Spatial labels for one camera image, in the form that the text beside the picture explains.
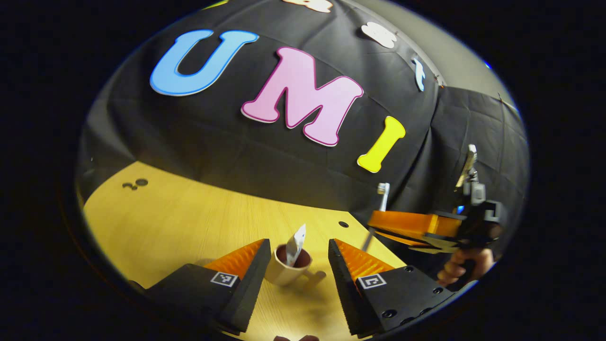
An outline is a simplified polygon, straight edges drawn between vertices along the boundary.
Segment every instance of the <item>white paper cutout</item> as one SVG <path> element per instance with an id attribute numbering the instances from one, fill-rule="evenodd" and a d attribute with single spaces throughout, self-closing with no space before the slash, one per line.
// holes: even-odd
<path id="1" fill-rule="evenodd" d="M 375 22 L 367 22 L 366 25 L 362 25 L 362 32 L 388 49 L 392 49 L 395 46 L 393 42 L 397 41 L 392 32 Z"/>
<path id="2" fill-rule="evenodd" d="M 329 8 L 333 6 L 332 3 L 326 0 L 282 0 L 284 2 L 288 2 L 290 4 L 295 5 L 303 5 L 310 10 L 322 12 L 322 13 L 330 13 Z"/>

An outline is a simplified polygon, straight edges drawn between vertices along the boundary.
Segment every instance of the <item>blue letter u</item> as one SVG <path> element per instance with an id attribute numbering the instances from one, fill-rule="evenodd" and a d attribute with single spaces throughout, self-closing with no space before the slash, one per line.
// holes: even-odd
<path id="1" fill-rule="evenodd" d="M 151 87 L 158 93 L 168 96 L 187 96 L 211 86 L 221 76 L 227 64 L 242 45 L 259 39 L 259 36 L 246 31 L 227 31 L 220 38 L 221 45 L 213 52 L 202 69 L 193 75 L 183 75 L 177 71 L 179 64 L 191 48 L 200 40 L 208 38 L 211 30 L 187 32 L 177 38 L 175 44 L 160 59 L 151 73 Z"/>

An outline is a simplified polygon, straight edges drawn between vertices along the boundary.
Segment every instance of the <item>letter m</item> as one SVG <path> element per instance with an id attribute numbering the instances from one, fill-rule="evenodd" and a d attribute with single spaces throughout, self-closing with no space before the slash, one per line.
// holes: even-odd
<path id="1" fill-rule="evenodd" d="M 303 134 L 325 146 L 339 142 L 339 128 L 353 101 L 364 94 L 353 79 L 340 76 L 316 88 L 316 64 L 312 56 L 281 47 L 278 66 L 254 101 L 242 105 L 242 114 L 255 121 L 273 123 L 278 120 L 278 101 L 286 91 L 286 126 L 292 129 L 320 109 L 313 122 L 303 127 Z"/>

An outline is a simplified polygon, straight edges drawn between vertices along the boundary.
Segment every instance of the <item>toothbrush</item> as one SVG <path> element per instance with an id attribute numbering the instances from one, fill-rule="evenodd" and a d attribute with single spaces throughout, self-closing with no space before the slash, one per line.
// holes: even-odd
<path id="1" fill-rule="evenodd" d="M 383 199 L 381 200 L 381 208 L 379 211 L 385 212 L 387 210 L 387 196 L 389 195 L 389 183 L 379 183 L 377 187 L 377 194 L 382 194 Z M 375 229 L 368 227 L 368 237 L 366 237 L 366 241 L 364 241 L 364 245 L 362 246 L 362 251 L 366 252 L 368 250 L 368 246 L 370 245 L 370 241 L 375 235 Z"/>

